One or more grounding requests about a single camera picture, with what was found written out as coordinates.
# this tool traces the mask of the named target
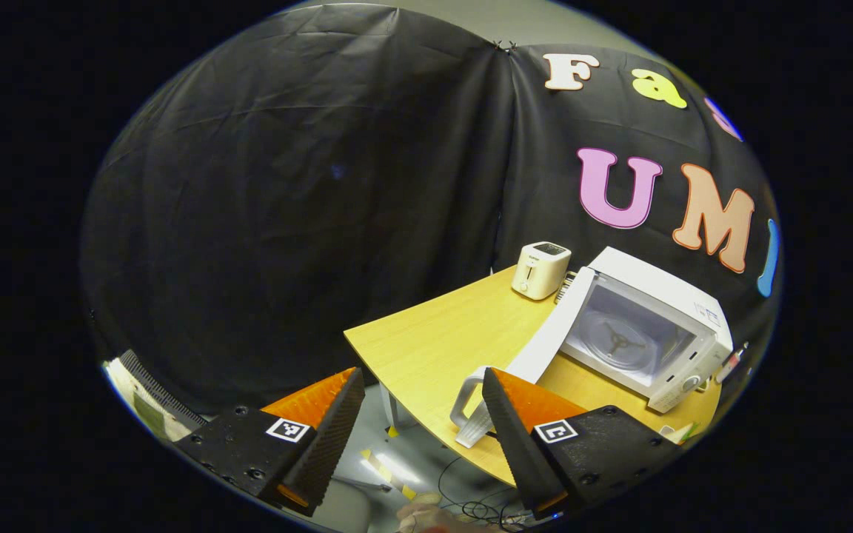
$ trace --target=white microwave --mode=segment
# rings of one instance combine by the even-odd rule
[[[612,247],[578,271],[548,322],[571,324],[562,352],[657,412],[677,406],[732,351],[715,298]]]

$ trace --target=letter m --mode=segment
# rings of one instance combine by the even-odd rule
[[[700,226],[706,232],[706,253],[713,255],[723,242],[720,262],[735,273],[746,269],[746,246],[749,243],[749,222],[755,203],[742,189],[732,191],[724,209],[713,175],[689,163],[680,167],[690,185],[683,226],[675,229],[673,240],[688,249],[700,249]]]

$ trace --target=table top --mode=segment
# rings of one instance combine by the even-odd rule
[[[498,440],[484,436],[468,449],[456,442],[459,428],[449,412],[463,380],[481,365],[507,368],[545,318],[555,310],[554,294],[531,301],[512,290],[515,266],[451,293],[344,332],[353,349],[396,400],[430,433],[478,468],[515,486]],[[636,392],[605,378],[561,352],[538,385],[585,409],[613,404],[655,432],[713,419],[720,385],[693,392],[660,415]],[[483,399],[481,386],[466,405],[470,415]]]

